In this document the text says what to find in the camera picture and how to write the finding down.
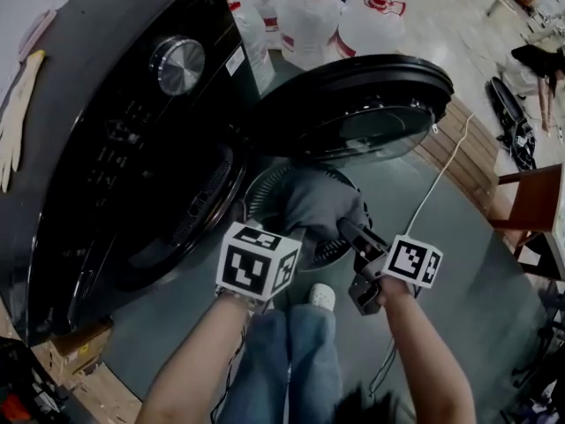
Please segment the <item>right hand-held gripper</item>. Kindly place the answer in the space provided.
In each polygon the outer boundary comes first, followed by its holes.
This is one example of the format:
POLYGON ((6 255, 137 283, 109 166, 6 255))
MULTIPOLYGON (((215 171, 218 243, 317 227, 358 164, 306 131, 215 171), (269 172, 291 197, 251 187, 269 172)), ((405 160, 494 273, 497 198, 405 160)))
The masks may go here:
POLYGON ((380 278, 391 276, 415 288, 433 286, 443 253, 434 246, 404 235, 397 235, 388 244, 367 226, 359 226, 348 218, 337 222, 341 236, 355 250, 355 276, 349 295, 362 315, 377 314, 380 304, 380 278))

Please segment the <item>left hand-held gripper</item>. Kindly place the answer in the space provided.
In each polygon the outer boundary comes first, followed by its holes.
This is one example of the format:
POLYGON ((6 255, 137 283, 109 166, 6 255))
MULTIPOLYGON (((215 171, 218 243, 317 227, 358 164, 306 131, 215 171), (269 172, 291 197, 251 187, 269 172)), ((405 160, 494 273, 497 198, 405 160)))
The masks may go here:
POLYGON ((302 242, 234 222, 226 230, 215 276, 215 295, 239 299, 263 312, 292 282, 302 242))

